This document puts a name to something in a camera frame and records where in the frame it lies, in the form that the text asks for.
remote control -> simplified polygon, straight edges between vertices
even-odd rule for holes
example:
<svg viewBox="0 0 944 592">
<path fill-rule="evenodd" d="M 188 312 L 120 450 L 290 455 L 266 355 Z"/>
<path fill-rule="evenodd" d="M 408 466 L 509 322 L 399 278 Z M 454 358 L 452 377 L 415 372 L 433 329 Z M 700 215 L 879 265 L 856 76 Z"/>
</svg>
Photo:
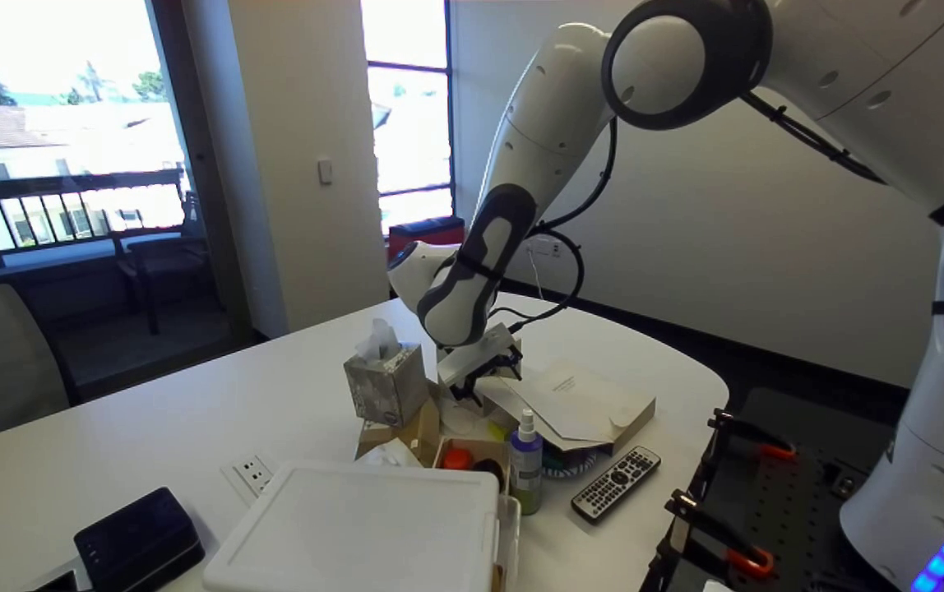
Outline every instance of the remote control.
<svg viewBox="0 0 944 592">
<path fill-rule="evenodd" d="M 657 466 L 657 455 L 632 447 L 604 475 L 584 484 L 569 503 L 581 520 L 601 522 L 624 497 L 632 497 L 632 491 L 657 475 Z"/>
</svg>

smartphone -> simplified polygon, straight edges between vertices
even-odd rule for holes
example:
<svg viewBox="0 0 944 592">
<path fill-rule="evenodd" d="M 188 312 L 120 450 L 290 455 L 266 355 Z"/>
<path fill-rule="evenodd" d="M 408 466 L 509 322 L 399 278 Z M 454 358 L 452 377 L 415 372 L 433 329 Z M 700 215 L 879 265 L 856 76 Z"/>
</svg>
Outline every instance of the smartphone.
<svg viewBox="0 0 944 592">
<path fill-rule="evenodd" d="M 74 532 L 94 592 L 147 592 L 205 559 L 191 516 L 169 487 Z"/>
</svg>

bottle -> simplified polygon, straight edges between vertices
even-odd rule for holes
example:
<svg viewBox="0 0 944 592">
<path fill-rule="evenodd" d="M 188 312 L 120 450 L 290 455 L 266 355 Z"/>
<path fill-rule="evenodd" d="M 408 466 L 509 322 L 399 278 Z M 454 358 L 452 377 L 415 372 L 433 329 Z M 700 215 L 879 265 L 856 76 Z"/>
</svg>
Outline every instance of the bottle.
<svg viewBox="0 0 944 592">
<path fill-rule="evenodd" d="M 523 503 L 523 516 L 534 516 L 541 503 L 541 436 L 534 425 L 534 409 L 523 409 L 516 430 L 509 435 L 509 475 L 514 475 L 514 497 Z"/>
</svg>

white wall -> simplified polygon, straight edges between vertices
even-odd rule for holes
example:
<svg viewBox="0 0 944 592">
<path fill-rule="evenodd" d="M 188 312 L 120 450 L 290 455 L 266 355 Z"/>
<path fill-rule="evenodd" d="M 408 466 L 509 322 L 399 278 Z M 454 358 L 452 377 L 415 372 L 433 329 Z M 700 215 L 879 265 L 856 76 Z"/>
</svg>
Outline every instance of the white wall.
<svg viewBox="0 0 944 592">
<path fill-rule="evenodd" d="M 454 0 L 457 194 L 476 194 L 501 108 L 535 42 L 566 19 L 611 29 L 632 0 Z M 601 145 L 558 198 L 569 210 Z M 865 187 L 749 108 L 684 133 L 621 125 L 611 187 L 572 237 L 584 298 L 909 384 L 927 340 L 938 231 L 886 187 Z M 523 278 L 569 285 L 569 256 Z"/>
<path fill-rule="evenodd" d="M 185 0 L 252 325 L 386 298 L 356 0 Z M 314 157 L 335 183 L 314 183 Z"/>
</svg>

white table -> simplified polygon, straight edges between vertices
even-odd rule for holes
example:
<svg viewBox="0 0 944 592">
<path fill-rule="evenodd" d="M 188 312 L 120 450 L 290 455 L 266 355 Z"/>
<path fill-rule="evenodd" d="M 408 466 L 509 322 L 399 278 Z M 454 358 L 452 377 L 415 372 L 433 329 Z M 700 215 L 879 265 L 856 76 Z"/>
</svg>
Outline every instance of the white table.
<svg viewBox="0 0 944 592">
<path fill-rule="evenodd" d="M 545 310 L 523 297 L 504 304 Z M 250 503 L 229 463 L 252 455 L 273 466 L 353 461 L 362 422 L 343 363 L 372 318 L 388 318 L 405 343 L 425 343 L 399 304 L 381 304 L 0 435 L 0 592 L 47 581 L 74 559 L 74 530 L 156 487 L 171 487 L 211 530 L 211 551 Z M 661 503 L 687 487 L 726 389 L 694 358 L 577 310 L 523 329 L 523 340 L 523 364 L 577 358 L 611 384 L 655 392 L 657 418 L 634 441 L 657 450 L 665 466 L 595 530 L 569 512 L 581 480 L 548 487 L 541 511 L 523 520 L 521 581 L 528 592 L 637 589 L 672 522 Z M 171 589 L 202 589 L 202 566 Z"/>
</svg>

